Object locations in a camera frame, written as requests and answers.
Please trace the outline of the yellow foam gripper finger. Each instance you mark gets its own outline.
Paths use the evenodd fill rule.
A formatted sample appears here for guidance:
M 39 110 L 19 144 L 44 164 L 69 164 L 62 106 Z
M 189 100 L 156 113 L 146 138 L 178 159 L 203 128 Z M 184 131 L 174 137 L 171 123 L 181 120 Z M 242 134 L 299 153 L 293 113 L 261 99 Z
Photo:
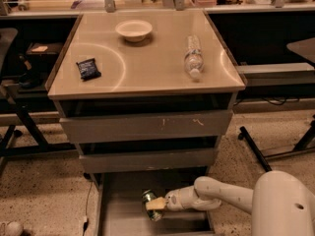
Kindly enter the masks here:
M 166 198 L 158 197 L 146 203 L 146 210 L 164 210 L 166 209 Z

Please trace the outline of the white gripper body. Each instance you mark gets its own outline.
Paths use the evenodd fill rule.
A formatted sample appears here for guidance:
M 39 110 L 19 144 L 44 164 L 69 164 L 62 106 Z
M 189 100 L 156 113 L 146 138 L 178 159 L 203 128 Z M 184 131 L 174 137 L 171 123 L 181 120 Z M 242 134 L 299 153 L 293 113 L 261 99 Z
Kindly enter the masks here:
M 218 199 L 205 198 L 203 200 L 193 186 L 170 191 L 166 194 L 165 199 L 166 208 L 170 211 L 185 209 L 207 211 L 221 205 L 221 201 Z

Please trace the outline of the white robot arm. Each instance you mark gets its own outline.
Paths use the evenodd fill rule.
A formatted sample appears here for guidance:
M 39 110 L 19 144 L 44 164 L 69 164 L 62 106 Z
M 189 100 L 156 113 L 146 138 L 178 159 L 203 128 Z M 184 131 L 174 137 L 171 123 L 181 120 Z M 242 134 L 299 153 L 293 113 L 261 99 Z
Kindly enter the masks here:
M 263 174 L 252 189 L 229 185 L 208 176 L 194 184 L 145 202 L 152 220 L 164 210 L 208 211 L 226 202 L 251 215 L 252 236 L 315 236 L 315 195 L 282 171 Z

